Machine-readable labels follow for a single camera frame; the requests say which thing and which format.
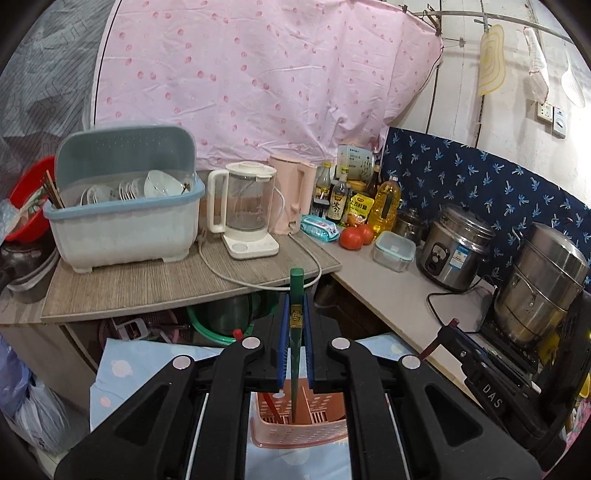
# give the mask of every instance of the wooden countertop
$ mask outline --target wooden countertop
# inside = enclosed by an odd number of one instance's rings
[[[427,304],[427,295],[444,290],[428,281],[415,262],[406,272],[397,273],[373,260],[373,245],[356,252],[344,250],[336,242],[322,244],[322,247],[343,264],[333,277],[413,349],[421,352],[434,340],[440,325]],[[464,331],[471,332],[490,306],[492,290],[493,287],[483,281],[470,293],[433,297],[431,302],[445,324],[455,317]],[[479,344],[484,343],[479,335],[473,337]],[[472,397],[464,385],[466,376],[460,362],[452,354],[438,347],[428,360]]]
[[[203,253],[220,273],[253,284],[280,286],[289,281],[290,268],[302,267],[306,278],[318,268],[309,254],[291,238],[276,236],[279,253],[274,257],[234,260],[221,238],[208,238]],[[323,272],[339,270],[341,264],[306,234],[301,241],[320,261]],[[0,296],[0,325],[66,323],[154,312],[210,300],[224,299],[252,291],[218,278],[204,264],[197,245],[189,256],[174,263],[147,261],[95,268],[77,274],[60,260],[45,302],[23,306],[11,301],[8,292]]]

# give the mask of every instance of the black power cord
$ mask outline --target black power cord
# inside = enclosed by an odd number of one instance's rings
[[[468,287],[464,291],[460,291],[460,292],[446,291],[446,292],[442,292],[442,293],[440,293],[440,292],[433,292],[433,293],[430,293],[429,295],[427,295],[427,304],[429,305],[429,308],[431,309],[431,312],[433,313],[434,317],[439,322],[439,325],[441,325],[442,327],[445,327],[446,326],[441,321],[441,318],[439,318],[439,315],[437,314],[437,311],[435,310],[435,307],[433,306],[433,303],[431,303],[431,297],[443,297],[445,295],[465,295],[466,293],[469,293],[472,290],[474,290],[482,280],[488,280],[488,282],[491,285],[494,285],[494,282],[492,281],[492,277],[490,275],[483,275],[483,276],[480,277],[480,279],[478,279],[478,281],[476,283],[474,283],[474,285],[471,285],[470,287]],[[464,332],[464,333],[467,333],[468,335],[471,335],[473,333],[479,333],[479,332],[480,332],[480,329],[478,329],[478,330],[476,330],[474,332]]]

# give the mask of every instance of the strawberry print fabric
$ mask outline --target strawberry print fabric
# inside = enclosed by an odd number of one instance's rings
[[[198,170],[270,154],[319,163],[339,144],[383,143],[441,48],[378,0],[117,0],[91,124],[182,125]]]

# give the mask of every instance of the glass bottle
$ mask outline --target glass bottle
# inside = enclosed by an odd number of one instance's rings
[[[368,185],[365,187],[365,194],[368,197],[375,198],[379,187],[379,165],[374,165],[374,173],[369,179]]]
[[[314,192],[314,198],[319,200],[328,200],[330,192],[330,168],[332,163],[325,161],[323,164],[322,171],[318,180],[316,180],[316,190]]]
[[[348,167],[342,167],[340,169],[339,182],[334,186],[330,194],[330,205],[328,212],[326,212],[326,217],[334,223],[339,223],[345,212],[347,195],[349,193],[349,189],[347,188],[348,173]]]
[[[391,230],[394,226],[401,193],[396,175],[390,175],[390,179],[380,185],[368,218],[368,225],[374,230],[374,236],[384,230]]]

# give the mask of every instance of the red plastic bowl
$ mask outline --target red plastic bowl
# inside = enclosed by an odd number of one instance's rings
[[[10,202],[16,207],[22,207],[28,198],[43,185],[43,173],[49,170],[51,178],[55,178],[55,157],[46,157],[35,163],[18,181],[8,196]],[[43,216],[43,210],[39,210],[29,218],[29,221],[6,237],[7,242],[29,243],[37,240],[47,232],[49,220]]]

